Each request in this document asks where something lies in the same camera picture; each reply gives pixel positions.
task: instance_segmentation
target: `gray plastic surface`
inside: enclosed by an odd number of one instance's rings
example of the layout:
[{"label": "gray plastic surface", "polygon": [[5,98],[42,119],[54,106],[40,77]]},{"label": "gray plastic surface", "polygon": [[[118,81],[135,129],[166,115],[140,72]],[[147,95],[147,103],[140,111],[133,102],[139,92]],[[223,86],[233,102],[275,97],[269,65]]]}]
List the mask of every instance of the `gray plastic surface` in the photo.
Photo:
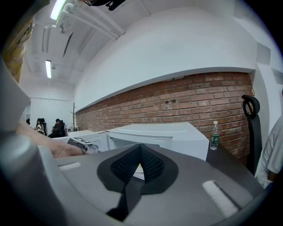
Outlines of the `gray plastic surface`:
[{"label": "gray plastic surface", "polygon": [[47,224],[66,225],[65,211],[46,178],[38,147],[25,136],[10,133],[2,137],[0,150],[3,174],[26,208]]},{"label": "gray plastic surface", "polygon": [[[175,161],[179,167],[179,175],[164,193],[143,195],[125,223],[162,226],[174,223],[210,225],[223,220],[224,216],[202,188],[202,183],[208,180],[216,180],[240,207],[252,200],[248,191],[208,163],[164,148],[153,145],[150,147]],[[89,156],[56,159],[56,162],[58,165],[80,162],[81,167],[64,171],[63,174],[85,199],[101,211],[107,212],[117,206],[120,194],[104,188],[97,177],[96,169],[103,160],[120,153],[124,148]]]},{"label": "gray plastic surface", "polygon": [[[101,212],[97,206],[95,206],[91,200],[88,200],[83,194],[73,186],[67,177],[63,175],[57,166],[57,162],[53,158],[50,151],[40,149],[40,155],[43,159],[43,165],[46,169],[46,176],[50,182],[50,185],[58,198],[59,202],[65,210],[66,214],[66,225],[82,225],[82,226],[121,226],[124,225],[103,212]],[[86,174],[80,174],[81,178],[90,178],[91,172]]]}]

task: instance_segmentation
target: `red brick wall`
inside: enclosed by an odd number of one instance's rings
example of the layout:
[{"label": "red brick wall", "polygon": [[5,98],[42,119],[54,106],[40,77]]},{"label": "red brick wall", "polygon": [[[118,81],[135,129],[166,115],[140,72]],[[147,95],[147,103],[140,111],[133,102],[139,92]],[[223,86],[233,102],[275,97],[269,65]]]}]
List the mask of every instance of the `red brick wall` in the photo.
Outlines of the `red brick wall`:
[{"label": "red brick wall", "polygon": [[218,121],[220,142],[243,163],[249,131],[242,98],[252,95],[246,73],[185,76],[140,87],[96,103],[76,114],[80,130],[102,131],[132,123],[190,122],[207,138]]}]

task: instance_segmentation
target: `curved white wall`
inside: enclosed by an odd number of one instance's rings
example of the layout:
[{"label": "curved white wall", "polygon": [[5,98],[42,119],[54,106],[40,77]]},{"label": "curved white wall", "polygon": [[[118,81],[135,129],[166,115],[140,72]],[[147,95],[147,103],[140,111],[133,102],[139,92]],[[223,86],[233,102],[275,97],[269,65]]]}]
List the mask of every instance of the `curved white wall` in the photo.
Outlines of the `curved white wall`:
[{"label": "curved white wall", "polygon": [[94,57],[75,89],[77,111],[164,79],[213,71],[251,72],[255,56],[256,41],[240,39],[225,21],[205,10],[162,11],[133,24]]},{"label": "curved white wall", "polygon": [[283,79],[282,54],[268,31],[246,19],[234,18],[257,42],[256,71],[252,75],[255,97],[260,102],[262,144],[283,113],[282,84],[278,84],[274,72]]},{"label": "curved white wall", "polygon": [[50,79],[41,79],[36,75],[21,74],[19,85],[31,99],[31,126],[36,126],[38,118],[44,118],[47,134],[51,133],[57,118],[68,127],[72,126],[73,88],[61,83],[50,84]]}]

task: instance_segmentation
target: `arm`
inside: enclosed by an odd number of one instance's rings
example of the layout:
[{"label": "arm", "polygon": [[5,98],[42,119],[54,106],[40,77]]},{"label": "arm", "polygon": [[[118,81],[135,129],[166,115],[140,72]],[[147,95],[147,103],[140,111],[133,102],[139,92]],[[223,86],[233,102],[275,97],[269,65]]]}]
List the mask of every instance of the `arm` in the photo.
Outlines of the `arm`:
[{"label": "arm", "polygon": [[271,172],[270,170],[268,171],[268,177],[267,179],[274,182],[276,177],[277,177],[278,174],[274,173],[274,172]]},{"label": "arm", "polygon": [[36,145],[48,147],[51,150],[54,158],[83,154],[80,148],[51,139],[47,136],[43,136],[42,134],[33,130],[33,128],[31,128],[27,123],[21,121],[19,122],[16,132],[18,134],[27,136]]}]

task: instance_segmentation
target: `fluorescent light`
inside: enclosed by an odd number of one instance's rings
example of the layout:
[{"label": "fluorescent light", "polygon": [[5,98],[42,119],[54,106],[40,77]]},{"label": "fluorescent light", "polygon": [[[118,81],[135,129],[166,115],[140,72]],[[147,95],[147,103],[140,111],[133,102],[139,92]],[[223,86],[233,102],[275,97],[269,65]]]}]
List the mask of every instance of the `fluorescent light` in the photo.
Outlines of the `fluorescent light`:
[{"label": "fluorescent light", "polygon": [[53,7],[53,10],[51,12],[51,15],[50,15],[50,18],[51,19],[54,19],[54,20],[57,20],[58,19],[58,16],[61,12],[61,9],[63,7],[63,5],[65,4],[65,1],[66,0],[57,0],[54,7]]},{"label": "fluorescent light", "polygon": [[46,65],[47,77],[48,77],[49,79],[51,79],[51,61],[50,61],[50,60],[46,60],[46,61],[45,61],[45,65]]}]

